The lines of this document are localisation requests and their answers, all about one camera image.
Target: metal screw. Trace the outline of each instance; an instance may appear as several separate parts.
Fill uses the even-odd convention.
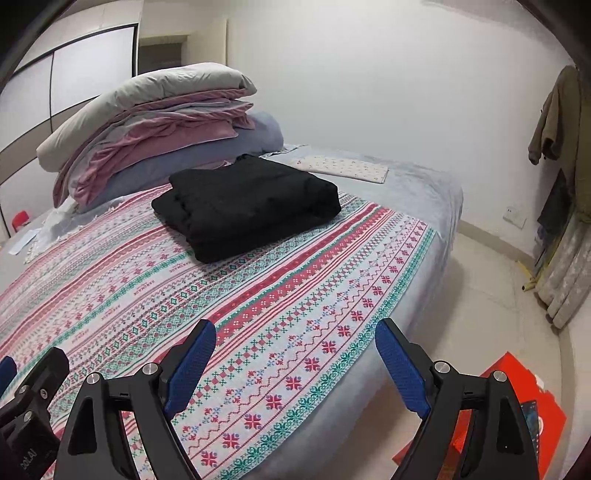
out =
[[[492,376],[495,377],[495,380],[497,380],[498,382],[506,382],[507,381],[506,373],[501,372],[501,370],[495,371],[495,373],[493,373]]]
[[[142,372],[145,375],[152,375],[155,374],[158,371],[158,365],[156,364],[145,364],[144,367],[142,368]]]
[[[88,377],[86,377],[86,381],[90,384],[93,385],[95,383],[97,383],[100,380],[100,375],[98,373],[93,373],[90,374]]]
[[[449,373],[450,367],[445,362],[437,362],[435,364],[435,370],[437,370],[441,374],[446,374],[446,373]]]

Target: folded black clothing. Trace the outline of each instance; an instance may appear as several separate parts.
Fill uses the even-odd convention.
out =
[[[251,155],[217,170],[183,170],[152,208],[205,263],[304,232],[341,210],[337,187]]]

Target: ceiling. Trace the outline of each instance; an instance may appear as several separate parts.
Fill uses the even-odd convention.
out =
[[[115,0],[76,0],[72,4],[72,6],[64,12],[64,14],[60,17],[67,17],[68,15],[75,14],[81,10],[86,10],[90,7],[96,7],[97,5],[108,4],[109,2],[113,2]]]

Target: small patterned cushion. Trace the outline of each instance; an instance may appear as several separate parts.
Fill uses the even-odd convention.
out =
[[[337,177],[348,177],[373,183],[384,183],[388,174],[386,165],[362,160],[350,160],[348,158],[324,157],[322,155],[310,155],[294,159],[289,162],[289,165],[312,173],[326,173]]]

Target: white pillow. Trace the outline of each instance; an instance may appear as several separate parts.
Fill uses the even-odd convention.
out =
[[[130,78],[117,89],[87,103],[60,125],[37,147],[39,163],[47,171],[60,171],[99,128],[135,105],[188,93],[228,89],[245,89],[246,95],[256,93],[250,78],[219,63],[197,63]]]

